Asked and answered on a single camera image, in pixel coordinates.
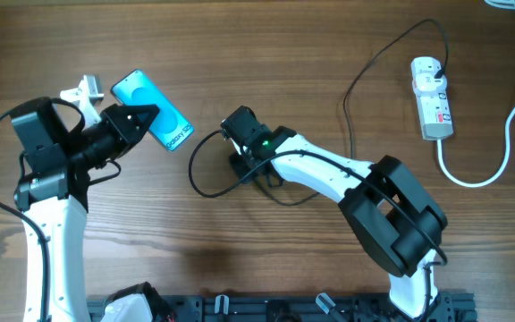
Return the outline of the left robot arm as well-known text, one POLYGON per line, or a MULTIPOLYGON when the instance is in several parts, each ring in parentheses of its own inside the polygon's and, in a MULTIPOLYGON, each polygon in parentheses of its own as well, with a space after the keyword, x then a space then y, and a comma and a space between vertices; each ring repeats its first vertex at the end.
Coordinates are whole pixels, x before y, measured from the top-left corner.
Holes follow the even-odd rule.
POLYGON ((82 258, 89 212, 89 176, 128 153, 156 119, 155 105, 111 105, 98 123, 67 129, 55 108, 60 98, 38 97, 16 106, 12 125, 30 174, 14 192, 26 233, 26 321, 90 319, 82 258))

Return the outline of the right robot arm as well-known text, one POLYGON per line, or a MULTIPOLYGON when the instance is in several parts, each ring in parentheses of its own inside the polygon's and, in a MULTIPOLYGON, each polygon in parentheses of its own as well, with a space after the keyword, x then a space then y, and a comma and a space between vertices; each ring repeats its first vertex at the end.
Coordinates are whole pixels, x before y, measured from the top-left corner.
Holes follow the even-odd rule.
POLYGON ((339 156, 287 127, 270 130, 247 106, 224 119, 221 132, 236 148, 243 180, 262 174, 334 201, 363 250, 388 273, 392 304, 408 318, 429 317, 433 271, 447 262, 440 248, 447 218, 399 159, 339 156))

